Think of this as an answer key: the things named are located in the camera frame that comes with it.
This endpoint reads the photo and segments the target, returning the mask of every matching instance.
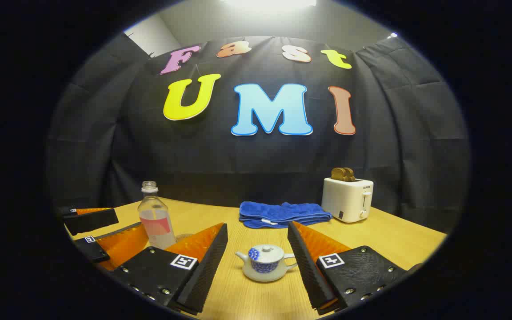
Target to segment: table surface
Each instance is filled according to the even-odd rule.
[[[195,204],[162,198],[169,207],[173,231],[178,237],[197,233],[217,223],[227,223],[228,244],[215,274],[203,312],[192,316],[204,320],[220,319],[316,319],[311,308],[299,268],[293,268],[274,282],[252,281],[242,273],[242,260],[234,253],[248,250],[258,244],[274,244],[285,253],[293,253],[287,239],[288,230],[250,229],[238,221],[238,208]],[[89,235],[99,236],[126,227],[140,220],[137,208],[140,202],[116,208],[119,222],[91,232],[79,233],[73,239]],[[426,260],[443,239],[444,233],[406,221],[376,208],[370,209],[369,217],[355,223],[343,223],[337,219],[312,224],[309,227],[355,248],[367,245],[403,269]],[[287,259],[287,264],[295,259]]]

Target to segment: plastic bottle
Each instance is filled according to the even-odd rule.
[[[144,193],[144,200],[138,206],[138,213],[148,233],[150,245],[165,249],[175,244],[169,209],[157,197],[158,188],[155,181],[144,181],[142,192]]]

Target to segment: white toaster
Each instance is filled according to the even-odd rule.
[[[355,222],[368,217],[374,182],[355,179],[345,182],[325,178],[321,208],[343,222]]]

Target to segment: pink letter f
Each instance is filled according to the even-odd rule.
[[[201,49],[201,47],[199,47],[198,45],[195,45],[195,47],[173,51],[171,53],[171,58],[169,58],[169,62],[165,66],[165,69],[163,69],[159,74],[163,75],[164,73],[169,73],[169,72],[179,70],[179,68],[181,67],[179,65],[179,61],[181,61],[183,63],[187,62],[189,60],[189,58],[191,57],[191,51],[197,52],[197,51],[199,51],[199,49]]]

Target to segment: white teapot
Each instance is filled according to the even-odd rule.
[[[292,253],[284,254],[277,245],[261,244],[248,250],[248,256],[241,252],[236,255],[244,261],[242,272],[254,281],[269,282],[277,280],[297,263],[286,265],[284,259],[295,257]]]

